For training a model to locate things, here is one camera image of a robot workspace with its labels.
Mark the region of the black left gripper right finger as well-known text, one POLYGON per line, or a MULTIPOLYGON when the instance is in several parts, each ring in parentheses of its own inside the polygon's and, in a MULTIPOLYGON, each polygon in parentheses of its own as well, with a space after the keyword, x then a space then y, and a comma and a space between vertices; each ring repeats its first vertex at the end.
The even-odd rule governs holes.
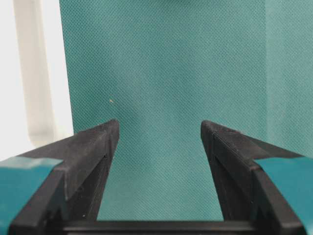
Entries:
POLYGON ((309 235, 313 205, 301 193, 312 159, 205 120, 201 140, 223 217, 260 234, 309 235))

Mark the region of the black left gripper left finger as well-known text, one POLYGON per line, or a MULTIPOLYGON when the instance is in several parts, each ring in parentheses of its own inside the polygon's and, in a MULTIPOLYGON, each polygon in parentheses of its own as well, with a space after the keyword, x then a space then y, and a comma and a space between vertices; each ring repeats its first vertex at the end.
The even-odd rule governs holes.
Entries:
POLYGON ((51 221, 95 220, 118 140, 112 119, 1 161, 1 234, 41 235, 51 221))

